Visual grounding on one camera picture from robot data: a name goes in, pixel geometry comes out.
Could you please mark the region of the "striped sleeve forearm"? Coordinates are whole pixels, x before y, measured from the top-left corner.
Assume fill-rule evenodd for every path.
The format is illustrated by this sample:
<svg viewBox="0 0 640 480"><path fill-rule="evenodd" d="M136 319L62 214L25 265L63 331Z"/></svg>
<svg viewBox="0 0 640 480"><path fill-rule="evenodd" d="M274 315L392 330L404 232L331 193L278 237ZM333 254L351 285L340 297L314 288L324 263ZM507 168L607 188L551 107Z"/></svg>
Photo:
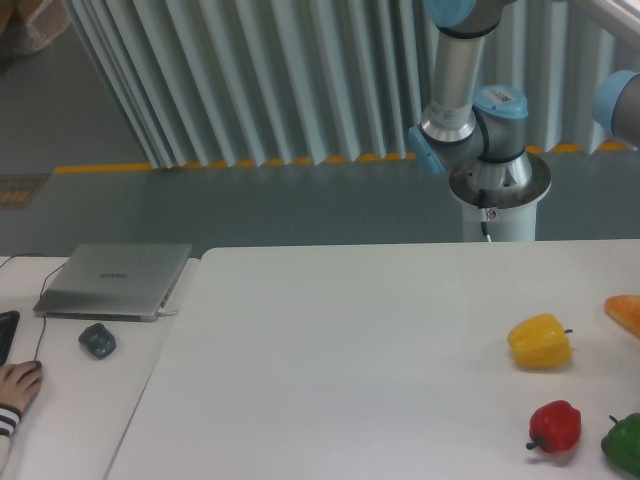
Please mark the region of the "striped sleeve forearm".
<svg viewBox="0 0 640 480"><path fill-rule="evenodd" d="M22 419L22 413L8 405L1 405L0 408L0 435L1 435L1 454L0 454L0 470L3 471L8 461L11 449L11 437Z"/></svg>

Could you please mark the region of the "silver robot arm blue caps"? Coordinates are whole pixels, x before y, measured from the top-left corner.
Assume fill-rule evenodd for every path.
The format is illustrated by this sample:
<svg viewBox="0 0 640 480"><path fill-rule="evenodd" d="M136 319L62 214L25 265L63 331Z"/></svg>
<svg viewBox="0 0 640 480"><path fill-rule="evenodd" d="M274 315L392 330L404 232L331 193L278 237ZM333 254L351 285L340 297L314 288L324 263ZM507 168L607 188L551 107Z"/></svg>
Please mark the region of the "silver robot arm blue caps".
<svg viewBox="0 0 640 480"><path fill-rule="evenodd" d="M432 96L409 131L418 160L449 176L452 193L479 210L512 209L539 201L549 190L549 167L526 153L526 95L511 86L476 89L485 40L503 9L516 1L424 1L439 30ZM627 1L566 1L598 28L617 35L639 55L639 10ZM639 72L611 69L596 40L572 40L560 53L577 54L596 74L592 116L607 135L639 148Z"/></svg>

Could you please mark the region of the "person's hand on mouse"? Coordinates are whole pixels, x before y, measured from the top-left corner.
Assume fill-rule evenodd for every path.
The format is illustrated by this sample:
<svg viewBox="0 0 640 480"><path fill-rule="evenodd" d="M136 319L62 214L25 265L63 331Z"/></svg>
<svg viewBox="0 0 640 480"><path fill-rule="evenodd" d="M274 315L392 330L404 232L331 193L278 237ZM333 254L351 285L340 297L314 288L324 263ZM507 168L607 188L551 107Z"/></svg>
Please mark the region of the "person's hand on mouse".
<svg viewBox="0 0 640 480"><path fill-rule="evenodd" d="M34 367L34 361L1 367L1 405L14 407L22 414L26 412L43 381L43 368Z"/></svg>

